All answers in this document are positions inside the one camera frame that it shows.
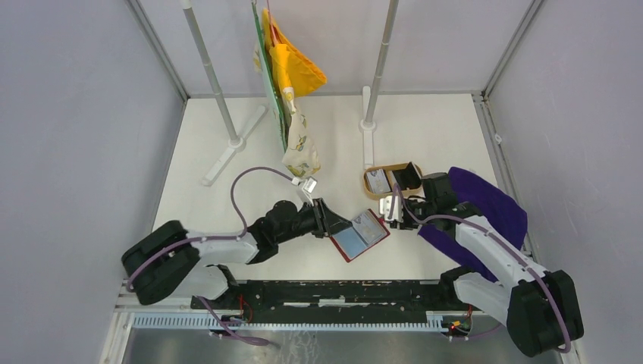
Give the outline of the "red leather card holder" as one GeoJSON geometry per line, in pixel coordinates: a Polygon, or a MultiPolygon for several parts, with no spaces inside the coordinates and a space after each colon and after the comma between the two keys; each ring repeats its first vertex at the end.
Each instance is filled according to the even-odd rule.
{"type": "Polygon", "coordinates": [[[352,227],[330,237],[346,262],[352,262],[367,250],[390,236],[384,222],[366,209],[351,220],[352,227]]]}

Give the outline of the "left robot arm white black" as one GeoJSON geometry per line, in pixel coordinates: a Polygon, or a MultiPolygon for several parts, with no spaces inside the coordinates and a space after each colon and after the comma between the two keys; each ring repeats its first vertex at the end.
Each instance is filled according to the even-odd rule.
{"type": "Polygon", "coordinates": [[[281,200],[235,235],[196,233],[178,220],[168,221],[129,248],[121,262],[128,275],[127,290],[143,306],[170,296],[201,296],[229,309],[238,299],[229,265],[259,264],[287,241],[307,234],[334,238],[352,228],[352,221],[332,212],[321,198],[301,208],[281,200]]]}

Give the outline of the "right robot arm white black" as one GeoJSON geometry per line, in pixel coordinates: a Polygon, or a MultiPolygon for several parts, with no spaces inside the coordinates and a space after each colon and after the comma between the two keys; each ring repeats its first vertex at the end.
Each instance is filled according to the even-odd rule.
{"type": "Polygon", "coordinates": [[[459,264],[443,275],[438,300],[447,309],[469,304],[503,325],[521,353],[568,353],[584,334],[572,277],[528,257],[522,247],[527,214],[477,174],[453,167],[421,179],[423,197],[397,184],[379,207],[393,228],[417,230],[459,264]]]}

